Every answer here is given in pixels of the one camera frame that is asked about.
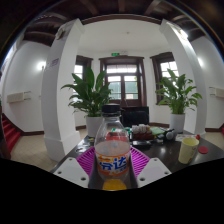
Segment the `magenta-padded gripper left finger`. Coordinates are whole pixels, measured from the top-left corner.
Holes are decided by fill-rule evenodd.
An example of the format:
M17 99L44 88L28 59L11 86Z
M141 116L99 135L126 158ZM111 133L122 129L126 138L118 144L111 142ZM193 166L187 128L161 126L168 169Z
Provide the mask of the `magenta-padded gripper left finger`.
M66 158L53 174L80 187L90 189L99 189L101 187L94 147L90 147L77 158Z

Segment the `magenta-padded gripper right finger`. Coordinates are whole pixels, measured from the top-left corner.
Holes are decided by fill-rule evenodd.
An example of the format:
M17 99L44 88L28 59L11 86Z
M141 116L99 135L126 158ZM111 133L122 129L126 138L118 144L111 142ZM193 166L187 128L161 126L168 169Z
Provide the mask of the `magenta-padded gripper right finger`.
M138 187L146 186L171 174L159 158L149 158L138 149L131 147L131 163Z

